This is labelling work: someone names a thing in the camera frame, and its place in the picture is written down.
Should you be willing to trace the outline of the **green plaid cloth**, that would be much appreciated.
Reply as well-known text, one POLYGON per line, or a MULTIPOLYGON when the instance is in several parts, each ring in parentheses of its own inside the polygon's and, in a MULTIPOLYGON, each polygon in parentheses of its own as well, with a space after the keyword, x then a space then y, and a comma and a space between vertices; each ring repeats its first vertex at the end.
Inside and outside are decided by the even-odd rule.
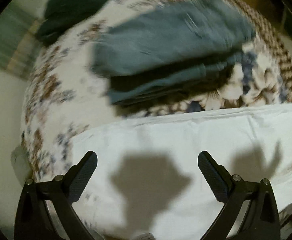
POLYGON ((8 11, 0 15, 0 68, 27 80, 41 50, 35 38, 39 21, 8 11))

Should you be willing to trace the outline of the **floral fleece blanket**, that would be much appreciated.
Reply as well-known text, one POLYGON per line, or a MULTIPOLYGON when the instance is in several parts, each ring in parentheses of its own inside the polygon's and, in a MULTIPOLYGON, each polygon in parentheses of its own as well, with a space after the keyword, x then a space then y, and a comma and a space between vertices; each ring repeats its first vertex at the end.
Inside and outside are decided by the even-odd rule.
MULTIPOLYGON (((71 166, 72 138, 83 131, 117 121, 110 106, 107 81, 93 74, 92 45, 109 27, 133 16, 187 0, 110 0, 96 15, 76 24, 42 50, 25 93, 21 115, 21 144, 37 179, 65 172, 71 166)), ((224 84, 211 92, 197 88, 175 92, 125 109, 123 117, 146 117, 263 106, 288 102, 277 61, 256 34, 243 45, 244 58, 224 84)))

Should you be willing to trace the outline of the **white pants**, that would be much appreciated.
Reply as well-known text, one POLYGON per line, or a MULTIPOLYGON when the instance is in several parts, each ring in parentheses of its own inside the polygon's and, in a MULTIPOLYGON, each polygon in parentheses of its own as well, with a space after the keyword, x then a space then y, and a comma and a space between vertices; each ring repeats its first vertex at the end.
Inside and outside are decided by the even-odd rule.
POLYGON ((74 209, 98 233, 200 239, 222 208, 198 168, 207 151, 231 174, 268 178, 292 205, 292 103, 129 119, 73 138, 73 162, 98 165, 74 209))

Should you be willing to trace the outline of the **folded teal-grey pants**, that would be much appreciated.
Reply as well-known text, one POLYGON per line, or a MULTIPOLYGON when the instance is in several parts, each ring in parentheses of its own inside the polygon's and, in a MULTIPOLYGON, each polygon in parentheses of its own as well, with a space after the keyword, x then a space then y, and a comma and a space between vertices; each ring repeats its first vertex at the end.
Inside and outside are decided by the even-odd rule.
POLYGON ((252 23, 223 0, 170 3, 101 34, 92 70, 109 80, 111 104, 133 105, 218 81, 255 35, 252 23))

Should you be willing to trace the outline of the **folded dark green garment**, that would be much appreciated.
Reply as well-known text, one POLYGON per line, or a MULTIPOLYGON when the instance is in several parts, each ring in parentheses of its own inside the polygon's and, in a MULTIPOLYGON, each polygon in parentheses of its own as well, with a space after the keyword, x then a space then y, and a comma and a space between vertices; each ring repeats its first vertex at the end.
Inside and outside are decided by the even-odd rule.
POLYGON ((75 24, 93 16, 108 0, 48 0, 36 38, 46 47, 75 24))

